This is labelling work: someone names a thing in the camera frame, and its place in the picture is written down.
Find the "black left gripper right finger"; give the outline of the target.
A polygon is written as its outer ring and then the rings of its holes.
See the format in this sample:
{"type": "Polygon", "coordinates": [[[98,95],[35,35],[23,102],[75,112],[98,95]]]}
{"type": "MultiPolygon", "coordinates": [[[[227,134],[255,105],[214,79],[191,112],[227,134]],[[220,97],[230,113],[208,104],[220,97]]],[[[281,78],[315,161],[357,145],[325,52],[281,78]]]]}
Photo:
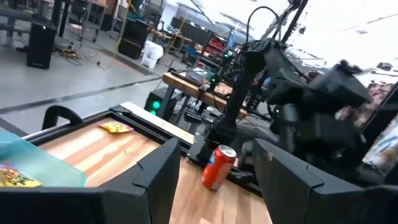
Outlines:
{"type": "Polygon", "coordinates": [[[398,185],[358,187],[263,139],[252,145],[273,224],[398,224],[398,185]]]}

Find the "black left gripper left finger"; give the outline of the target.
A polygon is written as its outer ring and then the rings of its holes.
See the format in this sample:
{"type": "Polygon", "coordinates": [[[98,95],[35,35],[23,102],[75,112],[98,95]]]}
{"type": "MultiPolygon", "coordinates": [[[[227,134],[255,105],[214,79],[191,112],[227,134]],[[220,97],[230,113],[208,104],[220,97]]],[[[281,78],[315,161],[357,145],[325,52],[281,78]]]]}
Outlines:
{"type": "Polygon", "coordinates": [[[169,224],[180,170],[172,138],[95,188],[0,188],[0,224],[169,224]]]}

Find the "yellow candy pack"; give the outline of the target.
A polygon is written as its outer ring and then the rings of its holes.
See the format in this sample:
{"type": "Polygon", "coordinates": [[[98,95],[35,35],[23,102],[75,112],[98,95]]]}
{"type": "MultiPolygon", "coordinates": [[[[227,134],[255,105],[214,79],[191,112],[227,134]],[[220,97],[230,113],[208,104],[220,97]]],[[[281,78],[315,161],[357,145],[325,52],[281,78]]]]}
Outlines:
{"type": "Polygon", "coordinates": [[[103,123],[100,124],[100,127],[109,131],[110,133],[128,133],[134,130],[132,127],[118,121],[103,123]]]}
{"type": "Polygon", "coordinates": [[[17,169],[0,166],[0,187],[40,187],[42,184],[22,175],[17,169]]]}

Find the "blue white cloth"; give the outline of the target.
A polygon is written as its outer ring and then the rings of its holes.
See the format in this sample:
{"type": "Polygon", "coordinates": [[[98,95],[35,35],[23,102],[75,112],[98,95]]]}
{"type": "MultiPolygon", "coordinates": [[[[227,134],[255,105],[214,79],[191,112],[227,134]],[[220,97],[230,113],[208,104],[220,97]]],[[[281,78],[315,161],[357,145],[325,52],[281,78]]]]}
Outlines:
{"type": "Polygon", "coordinates": [[[363,162],[387,174],[398,162],[398,123],[392,123],[372,145],[363,162]]]}

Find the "teal plastic bin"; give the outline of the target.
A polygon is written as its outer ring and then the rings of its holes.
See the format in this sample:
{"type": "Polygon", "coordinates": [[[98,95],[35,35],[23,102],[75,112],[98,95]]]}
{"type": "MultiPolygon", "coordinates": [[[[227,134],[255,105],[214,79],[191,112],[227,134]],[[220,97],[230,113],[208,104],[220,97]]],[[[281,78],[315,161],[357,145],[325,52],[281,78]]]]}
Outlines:
{"type": "Polygon", "coordinates": [[[86,175],[12,133],[0,133],[0,166],[6,164],[46,187],[83,187],[86,175]]]}

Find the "brown patterned cloth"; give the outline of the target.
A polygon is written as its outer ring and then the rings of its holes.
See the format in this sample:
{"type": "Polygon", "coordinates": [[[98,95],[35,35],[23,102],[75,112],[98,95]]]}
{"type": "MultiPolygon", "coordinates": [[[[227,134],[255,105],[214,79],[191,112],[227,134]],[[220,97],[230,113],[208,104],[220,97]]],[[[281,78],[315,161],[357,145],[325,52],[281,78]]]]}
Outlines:
{"type": "Polygon", "coordinates": [[[371,116],[388,97],[395,83],[374,83],[368,85],[367,91],[372,97],[370,103],[364,103],[358,108],[346,106],[338,112],[337,119],[351,121],[357,128],[364,128],[371,116]]]}

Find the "red soda can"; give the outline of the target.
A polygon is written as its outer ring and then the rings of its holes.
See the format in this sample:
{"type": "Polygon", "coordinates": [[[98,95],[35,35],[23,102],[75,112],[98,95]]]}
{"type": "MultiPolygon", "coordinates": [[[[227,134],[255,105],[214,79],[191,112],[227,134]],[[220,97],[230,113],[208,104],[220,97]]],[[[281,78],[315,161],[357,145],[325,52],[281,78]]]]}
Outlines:
{"type": "Polygon", "coordinates": [[[227,146],[219,145],[212,152],[201,175],[203,185],[211,190],[218,190],[229,174],[237,158],[236,151],[227,146]]]}

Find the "black computer tower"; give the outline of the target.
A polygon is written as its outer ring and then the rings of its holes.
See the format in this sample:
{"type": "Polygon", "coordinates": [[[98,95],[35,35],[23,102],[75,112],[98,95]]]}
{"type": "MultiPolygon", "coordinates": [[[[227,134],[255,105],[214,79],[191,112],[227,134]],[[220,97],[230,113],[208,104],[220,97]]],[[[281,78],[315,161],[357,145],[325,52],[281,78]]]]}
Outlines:
{"type": "MultiPolygon", "coordinates": [[[[162,100],[166,92],[167,92],[167,87],[151,91],[146,99],[146,104],[144,109],[150,112],[151,114],[158,115],[158,112],[162,104],[162,100]]],[[[168,105],[163,113],[162,117],[163,119],[169,120],[172,117],[176,103],[177,103],[176,95],[173,95],[169,100],[168,105]]]]}

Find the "red toolbox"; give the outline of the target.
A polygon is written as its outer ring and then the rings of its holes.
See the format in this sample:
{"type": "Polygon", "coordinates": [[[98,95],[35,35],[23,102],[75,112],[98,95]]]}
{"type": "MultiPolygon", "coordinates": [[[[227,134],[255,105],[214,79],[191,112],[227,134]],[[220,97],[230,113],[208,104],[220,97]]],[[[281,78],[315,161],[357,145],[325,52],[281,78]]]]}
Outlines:
{"type": "Polygon", "coordinates": [[[209,54],[215,54],[215,53],[223,53],[225,50],[225,42],[217,37],[212,37],[207,45],[205,51],[208,52],[209,54]]]}

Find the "wooden workbench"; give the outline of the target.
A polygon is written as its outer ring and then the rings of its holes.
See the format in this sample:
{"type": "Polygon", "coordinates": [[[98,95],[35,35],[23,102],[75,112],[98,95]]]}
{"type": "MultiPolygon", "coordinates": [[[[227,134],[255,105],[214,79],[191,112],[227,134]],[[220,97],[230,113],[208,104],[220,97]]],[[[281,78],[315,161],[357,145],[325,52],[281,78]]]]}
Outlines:
{"type": "Polygon", "coordinates": [[[215,93],[204,92],[200,94],[199,87],[196,85],[176,77],[171,73],[164,73],[162,75],[162,81],[168,85],[167,92],[162,100],[160,110],[158,112],[158,117],[162,118],[163,113],[167,107],[167,104],[174,92],[174,89],[178,89],[184,92],[188,96],[194,96],[196,99],[206,103],[207,105],[214,106],[218,109],[223,109],[224,112],[235,112],[236,117],[239,119],[244,119],[248,115],[248,110],[244,109],[243,101],[246,90],[239,90],[235,88],[233,94],[227,99],[220,98],[216,96],[215,93]]]}

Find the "white plastic bin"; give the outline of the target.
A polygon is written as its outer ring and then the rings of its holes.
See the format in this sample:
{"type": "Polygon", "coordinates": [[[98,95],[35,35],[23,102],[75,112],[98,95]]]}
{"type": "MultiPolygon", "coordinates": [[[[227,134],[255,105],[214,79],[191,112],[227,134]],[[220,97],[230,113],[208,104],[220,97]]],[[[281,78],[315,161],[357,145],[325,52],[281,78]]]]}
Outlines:
{"type": "Polygon", "coordinates": [[[150,69],[154,69],[158,59],[160,59],[163,54],[164,48],[161,45],[147,40],[144,44],[141,64],[150,69]]]}

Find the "black speaker box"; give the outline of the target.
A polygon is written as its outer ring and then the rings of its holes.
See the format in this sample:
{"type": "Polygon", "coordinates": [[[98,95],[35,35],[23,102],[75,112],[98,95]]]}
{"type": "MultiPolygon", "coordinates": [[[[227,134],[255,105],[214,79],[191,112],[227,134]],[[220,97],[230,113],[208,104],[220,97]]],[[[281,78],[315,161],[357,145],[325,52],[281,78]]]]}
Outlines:
{"type": "Polygon", "coordinates": [[[28,67],[49,69],[56,28],[52,21],[32,21],[26,54],[28,67]]]}

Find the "black cabinet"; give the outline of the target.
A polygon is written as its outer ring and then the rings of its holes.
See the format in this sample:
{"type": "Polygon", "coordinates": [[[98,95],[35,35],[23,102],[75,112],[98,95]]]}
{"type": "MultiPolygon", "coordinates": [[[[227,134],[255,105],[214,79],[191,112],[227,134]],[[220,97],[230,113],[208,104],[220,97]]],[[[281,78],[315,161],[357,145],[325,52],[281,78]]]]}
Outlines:
{"type": "Polygon", "coordinates": [[[148,25],[145,22],[126,19],[118,45],[118,52],[130,58],[138,59],[144,48],[148,33],[148,25]]]}

